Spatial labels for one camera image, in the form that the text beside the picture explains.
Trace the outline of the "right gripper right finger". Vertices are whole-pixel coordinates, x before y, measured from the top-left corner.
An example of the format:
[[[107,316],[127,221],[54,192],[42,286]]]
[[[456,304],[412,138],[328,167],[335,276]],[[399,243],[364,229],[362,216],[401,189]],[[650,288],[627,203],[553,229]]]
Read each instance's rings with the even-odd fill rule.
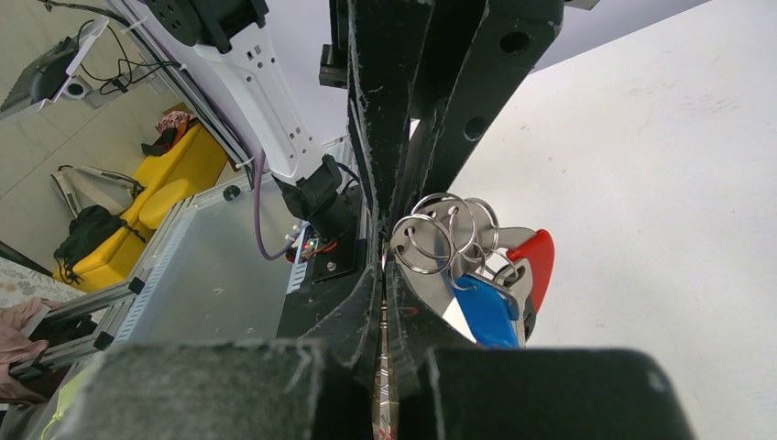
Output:
[[[435,348],[471,348],[475,344],[446,322],[411,286],[400,264],[386,263],[388,352],[391,390],[397,403],[397,439],[445,439],[442,396]]]

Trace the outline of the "blue key tag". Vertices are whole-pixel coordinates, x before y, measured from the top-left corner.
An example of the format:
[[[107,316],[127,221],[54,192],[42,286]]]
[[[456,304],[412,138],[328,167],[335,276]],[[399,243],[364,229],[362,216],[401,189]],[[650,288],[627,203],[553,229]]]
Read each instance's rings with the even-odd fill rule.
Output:
[[[475,273],[454,281],[454,297],[476,342],[489,348],[519,348],[520,307],[508,290]]]

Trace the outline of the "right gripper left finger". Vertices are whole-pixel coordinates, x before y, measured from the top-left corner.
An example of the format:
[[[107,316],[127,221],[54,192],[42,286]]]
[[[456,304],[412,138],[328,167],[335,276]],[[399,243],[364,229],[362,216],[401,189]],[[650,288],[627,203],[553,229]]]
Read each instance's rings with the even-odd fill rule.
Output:
[[[351,293],[306,334],[312,350],[309,439],[373,437],[380,282],[380,269],[367,266]]]

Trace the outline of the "key organizer with red handle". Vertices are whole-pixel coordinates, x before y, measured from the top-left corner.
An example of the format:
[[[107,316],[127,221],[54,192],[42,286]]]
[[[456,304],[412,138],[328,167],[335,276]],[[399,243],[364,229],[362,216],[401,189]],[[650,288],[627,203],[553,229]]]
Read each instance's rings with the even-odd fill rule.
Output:
[[[482,199],[438,192],[421,198],[392,227],[383,256],[385,280],[389,259],[400,264],[430,308],[479,347],[484,346],[471,334],[454,297],[454,281],[475,273],[508,290],[520,307],[517,330],[519,348],[523,348],[549,288],[555,244],[545,229],[501,225],[495,210]],[[387,436],[397,439],[386,293],[381,327],[384,359],[379,414]]]

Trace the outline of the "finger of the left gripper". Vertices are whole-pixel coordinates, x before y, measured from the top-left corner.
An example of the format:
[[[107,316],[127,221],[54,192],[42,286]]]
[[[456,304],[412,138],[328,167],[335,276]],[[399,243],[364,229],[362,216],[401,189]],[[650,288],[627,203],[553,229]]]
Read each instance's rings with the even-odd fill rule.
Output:
[[[409,149],[411,96],[432,1],[350,1],[348,122],[371,225],[387,234],[399,217]]]
[[[415,83],[418,119],[394,216],[447,191],[499,112],[553,44],[562,1],[438,1]]]

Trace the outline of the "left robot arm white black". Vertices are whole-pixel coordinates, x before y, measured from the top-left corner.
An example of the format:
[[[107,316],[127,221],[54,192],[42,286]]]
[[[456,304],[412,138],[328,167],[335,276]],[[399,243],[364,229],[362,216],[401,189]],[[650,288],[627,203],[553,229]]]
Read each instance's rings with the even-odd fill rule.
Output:
[[[334,162],[294,105],[265,1],[115,1],[141,44],[230,147],[264,152],[291,212],[349,227]],[[333,1],[321,81],[348,91],[348,131],[379,235],[448,190],[558,37],[562,1]]]

